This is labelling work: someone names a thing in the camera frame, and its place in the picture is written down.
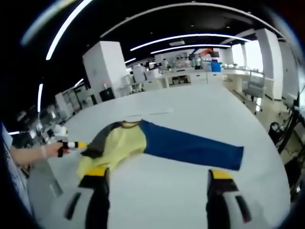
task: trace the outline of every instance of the window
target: window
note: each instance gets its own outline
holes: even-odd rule
[[[248,67],[258,69],[258,71],[262,72],[263,58],[258,41],[246,42],[245,49]]]
[[[244,66],[244,55],[241,44],[232,46],[233,62],[238,66]]]

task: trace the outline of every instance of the human hand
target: human hand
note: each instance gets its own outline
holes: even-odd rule
[[[58,156],[58,151],[61,147],[63,147],[62,142],[54,142],[49,145],[45,145],[47,157]],[[68,154],[69,152],[70,152],[70,150],[65,149],[65,148],[63,149],[64,154]]]

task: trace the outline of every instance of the shirt sleeve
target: shirt sleeve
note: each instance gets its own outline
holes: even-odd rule
[[[4,144],[6,145],[8,150],[10,150],[11,145],[13,143],[13,138],[9,135],[9,133],[6,130],[6,128],[3,125],[3,123],[1,123],[1,125],[2,125],[2,138],[3,138]]]

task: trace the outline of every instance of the ceiling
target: ceiling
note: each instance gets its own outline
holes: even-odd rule
[[[51,60],[45,57],[57,31],[81,1],[66,7],[35,36],[29,45],[21,47],[20,39],[35,18],[53,1],[21,1],[19,5],[8,8],[11,18],[6,24],[6,42],[4,55],[8,63],[5,69],[5,89],[2,93],[9,98],[4,107],[9,107],[9,118],[16,113],[36,104],[38,85],[44,82],[42,106],[54,100],[54,95],[72,87],[86,73],[82,64],[82,55],[99,40],[121,43],[125,60],[136,57],[137,60],[150,57],[150,52],[169,48],[169,41],[149,45],[133,52],[131,48],[153,40],[190,33],[218,33],[236,35],[245,30],[259,29],[264,26],[244,15],[203,6],[180,6],[145,14],[105,35],[101,34],[117,23],[137,13],[155,7],[185,2],[183,0],[93,0],[70,24],[58,43]],[[224,1],[212,1],[228,5]],[[253,15],[271,24],[261,8],[256,5],[234,5],[231,7],[250,11]],[[186,44],[219,44],[226,38],[191,37],[183,39]]]

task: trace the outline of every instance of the human arm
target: human arm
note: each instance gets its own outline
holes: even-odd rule
[[[37,161],[44,160],[46,158],[57,156],[58,150],[62,147],[61,142],[55,142],[50,145],[35,147],[31,149],[17,149],[14,146],[10,148],[10,155],[14,162],[19,166],[31,165]]]

